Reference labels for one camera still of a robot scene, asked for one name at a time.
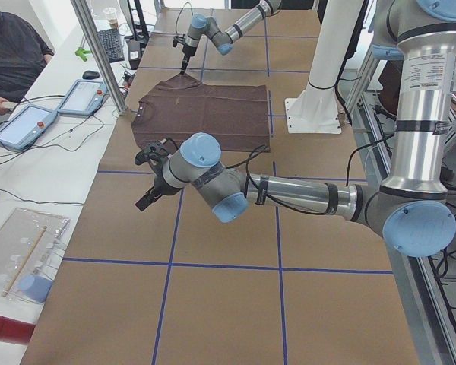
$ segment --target person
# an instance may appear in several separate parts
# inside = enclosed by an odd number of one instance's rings
[[[15,14],[0,12],[0,115],[10,110],[2,103],[20,102],[54,52]]]

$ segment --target computer mouse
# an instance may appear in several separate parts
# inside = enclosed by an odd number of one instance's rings
[[[83,73],[83,79],[84,80],[93,80],[95,78],[98,78],[100,76],[100,73],[98,71],[85,71]]]

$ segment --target white table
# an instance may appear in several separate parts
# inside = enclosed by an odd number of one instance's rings
[[[26,95],[27,99],[45,95],[64,95],[73,82],[81,78],[86,70],[98,70],[93,55],[88,54],[88,60],[82,61],[74,52],[81,43],[82,30],[75,28],[63,46],[53,57]],[[121,81],[126,61],[112,64],[113,73]],[[55,109],[59,98],[33,101],[34,104]],[[0,166],[0,189],[5,189],[19,195],[21,198],[36,201],[84,202],[97,172],[100,158],[116,123],[117,112],[113,102],[108,99],[96,113],[103,127],[92,134],[75,152],[61,148],[37,148],[29,150],[21,156]],[[54,140],[54,144],[69,149],[75,149],[84,138],[98,129],[102,122],[89,118],[83,125],[74,128],[84,118],[60,116],[46,133],[36,142],[45,144],[57,135],[73,129]],[[0,156],[8,154],[0,146]],[[0,162],[9,157],[0,158]],[[71,222],[61,237],[63,243],[68,243],[78,221],[82,206],[80,205],[37,205],[21,202],[13,196],[0,191],[0,227],[6,222],[15,208],[29,208],[36,211],[58,214],[70,218]],[[0,315],[35,323],[43,306],[27,303],[10,297],[0,297]],[[26,350],[25,346],[0,342],[0,364],[19,364]]]

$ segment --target blue cup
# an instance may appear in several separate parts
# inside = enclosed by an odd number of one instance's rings
[[[52,281],[38,275],[28,275],[18,283],[18,288],[22,293],[39,303],[46,301],[51,286]]]

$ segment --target brown cloth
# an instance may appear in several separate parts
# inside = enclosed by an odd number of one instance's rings
[[[135,142],[171,137],[182,143],[206,132],[224,151],[252,151],[269,146],[267,90],[263,86],[212,86],[187,74],[161,81],[139,100],[131,124]]]

